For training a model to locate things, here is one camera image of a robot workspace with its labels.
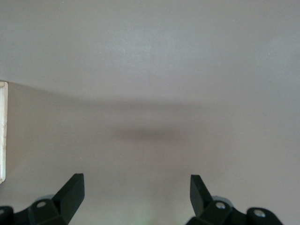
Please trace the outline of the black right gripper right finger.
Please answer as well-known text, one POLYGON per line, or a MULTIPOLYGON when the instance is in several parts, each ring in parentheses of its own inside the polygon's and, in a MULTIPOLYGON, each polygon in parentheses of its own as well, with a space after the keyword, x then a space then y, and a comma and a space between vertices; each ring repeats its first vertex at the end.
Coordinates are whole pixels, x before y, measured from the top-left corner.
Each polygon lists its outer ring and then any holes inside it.
POLYGON ((212 196, 200 175, 190 177, 190 201, 195 216, 188 225, 280 225, 280 219, 270 210, 259 207, 238 211, 224 197, 212 196))

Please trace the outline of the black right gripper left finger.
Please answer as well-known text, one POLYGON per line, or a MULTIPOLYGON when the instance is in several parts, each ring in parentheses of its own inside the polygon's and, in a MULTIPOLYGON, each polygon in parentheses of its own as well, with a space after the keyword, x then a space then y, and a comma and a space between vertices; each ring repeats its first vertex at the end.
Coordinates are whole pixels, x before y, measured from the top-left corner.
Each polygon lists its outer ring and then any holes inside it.
POLYGON ((75 173, 52 197, 35 201, 26 209, 14 212, 1 206, 2 225, 68 225, 84 200, 84 175, 75 173))

